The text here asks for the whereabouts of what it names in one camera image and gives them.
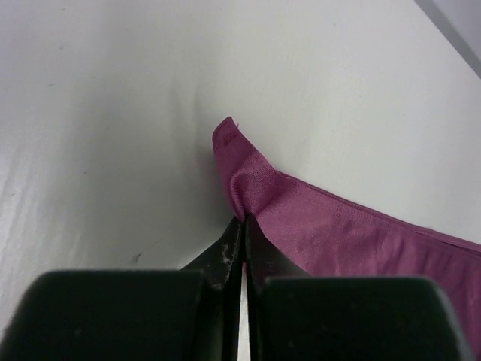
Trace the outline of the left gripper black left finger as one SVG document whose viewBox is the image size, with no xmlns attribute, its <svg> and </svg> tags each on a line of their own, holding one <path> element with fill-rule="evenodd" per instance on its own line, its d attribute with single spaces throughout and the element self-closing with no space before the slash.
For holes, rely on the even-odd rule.
<svg viewBox="0 0 481 361">
<path fill-rule="evenodd" d="M 47 272 L 25 291 L 3 360 L 235 360 L 243 227 L 179 270 Z"/>
</svg>

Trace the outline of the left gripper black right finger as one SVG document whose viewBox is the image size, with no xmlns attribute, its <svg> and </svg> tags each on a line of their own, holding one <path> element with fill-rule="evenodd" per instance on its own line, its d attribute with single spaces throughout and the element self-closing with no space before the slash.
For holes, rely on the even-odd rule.
<svg viewBox="0 0 481 361">
<path fill-rule="evenodd" d="M 253 360 L 472 360 L 447 295 L 426 278 L 310 276 L 244 224 Z"/>
</svg>

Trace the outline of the purple cloth napkin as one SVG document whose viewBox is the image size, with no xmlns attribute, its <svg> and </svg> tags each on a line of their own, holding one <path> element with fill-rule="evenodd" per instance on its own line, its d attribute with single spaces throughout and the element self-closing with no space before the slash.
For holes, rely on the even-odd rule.
<svg viewBox="0 0 481 361">
<path fill-rule="evenodd" d="M 447 293 L 480 352 L 480 246 L 397 220 L 274 169 L 232 118 L 212 136 L 234 215 L 253 215 L 267 237 L 315 276 L 420 275 Z"/>
</svg>

